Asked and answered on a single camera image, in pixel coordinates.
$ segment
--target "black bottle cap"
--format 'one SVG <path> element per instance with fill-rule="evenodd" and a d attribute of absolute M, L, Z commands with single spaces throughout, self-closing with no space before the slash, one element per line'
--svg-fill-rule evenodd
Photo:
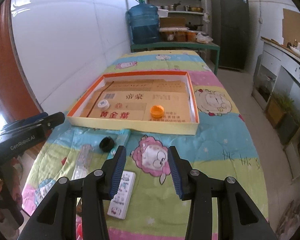
<path fill-rule="evenodd" d="M 113 147 L 114 140 L 110 136 L 104 137 L 99 144 L 99 148 L 105 153 L 110 152 Z"/>

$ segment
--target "printed barcode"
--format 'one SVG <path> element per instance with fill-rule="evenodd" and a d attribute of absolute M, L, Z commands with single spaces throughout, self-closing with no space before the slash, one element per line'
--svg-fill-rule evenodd
<path fill-rule="evenodd" d="M 115 94 L 106 94 L 103 99 L 113 99 Z"/>

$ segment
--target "green plant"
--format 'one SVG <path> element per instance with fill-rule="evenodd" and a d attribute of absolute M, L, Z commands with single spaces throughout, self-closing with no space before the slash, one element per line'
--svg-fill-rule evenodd
<path fill-rule="evenodd" d="M 271 97 L 275 99 L 282 111 L 291 115 L 296 124 L 300 124 L 300 115 L 298 110 L 295 108 L 293 102 L 294 100 L 289 97 L 287 92 L 282 94 L 272 93 Z"/>

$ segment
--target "blue stripe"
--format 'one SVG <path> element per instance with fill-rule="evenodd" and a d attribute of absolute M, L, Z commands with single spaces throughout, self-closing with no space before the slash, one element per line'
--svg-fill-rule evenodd
<path fill-rule="evenodd" d="M 185 55 L 185 54 L 160 54 L 169 56 L 171 58 L 162 60 L 162 61 L 194 61 L 194 62 L 204 62 L 202 58 L 200 58 L 198 55 Z M 124 57 L 119 58 L 115 62 L 112 63 L 112 65 L 117 65 L 118 63 L 124 63 L 124 62 L 146 62 L 146 61 L 161 61 L 156 58 L 158 55 L 143 55 L 143 56 L 137 56 L 137 57 Z"/>
<path fill-rule="evenodd" d="M 133 131 L 127 143 L 127 155 L 135 150 L 141 137 L 153 136 L 166 147 L 176 146 L 181 158 L 190 162 L 216 161 L 225 159 L 244 159 L 258 157 L 245 123 L 238 114 L 228 113 L 222 116 L 209 116 L 199 113 L 200 124 L 196 135 L 168 135 Z M 80 150 L 82 145 L 91 144 L 94 152 L 105 136 L 114 140 L 119 131 L 74 127 L 66 121 L 56 127 L 48 142 L 63 147 Z"/>

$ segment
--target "white bottle cap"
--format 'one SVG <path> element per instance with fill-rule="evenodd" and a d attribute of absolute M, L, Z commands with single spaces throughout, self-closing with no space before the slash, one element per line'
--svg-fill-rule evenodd
<path fill-rule="evenodd" d="M 109 108 L 110 104 L 108 102 L 108 100 L 101 100 L 99 103 L 98 103 L 98 107 L 101 108 L 102 110 L 107 110 Z"/>

